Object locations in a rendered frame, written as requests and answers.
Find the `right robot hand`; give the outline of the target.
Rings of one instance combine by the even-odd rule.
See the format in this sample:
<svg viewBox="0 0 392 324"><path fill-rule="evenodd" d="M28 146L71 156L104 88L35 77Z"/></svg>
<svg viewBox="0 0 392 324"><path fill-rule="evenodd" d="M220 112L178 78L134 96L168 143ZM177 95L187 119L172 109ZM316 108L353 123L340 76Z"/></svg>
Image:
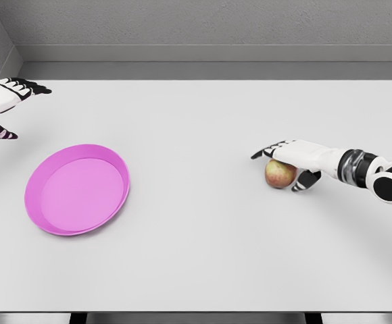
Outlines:
<svg viewBox="0 0 392 324"><path fill-rule="evenodd" d="M300 192L311 188L321 178L322 170L318 166L318 157L324 149L325 146L313 142L284 140L261 149L252 155L251 159L267 156L302 169L291 189L293 192Z"/></svg>

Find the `red-green apple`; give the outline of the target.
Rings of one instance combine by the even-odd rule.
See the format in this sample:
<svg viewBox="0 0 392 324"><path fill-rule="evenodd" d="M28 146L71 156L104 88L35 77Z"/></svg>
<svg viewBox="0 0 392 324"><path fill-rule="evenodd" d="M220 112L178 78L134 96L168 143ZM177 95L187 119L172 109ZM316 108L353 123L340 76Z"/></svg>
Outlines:
<svg viewBox="0 0 392 324"><path fill-rule="evenodd" d="M265 167L265 179L273 188L286 188L291 185L297 177L297 168L288 163L275 159L269 160Z"/></svg>

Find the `pink round plate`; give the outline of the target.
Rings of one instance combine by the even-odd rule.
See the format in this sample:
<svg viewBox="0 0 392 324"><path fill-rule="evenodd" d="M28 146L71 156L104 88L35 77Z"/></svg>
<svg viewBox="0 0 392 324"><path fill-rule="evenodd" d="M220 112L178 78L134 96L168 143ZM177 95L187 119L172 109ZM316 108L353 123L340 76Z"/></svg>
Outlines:
<svg viewBox="0 0 392 324"><path fill-rule="evenodd" d="M79 144L39 164L27 182L24 204L31 221L43 231L74 236L108 222L129 190L129 170L118 153Z"/></svg>

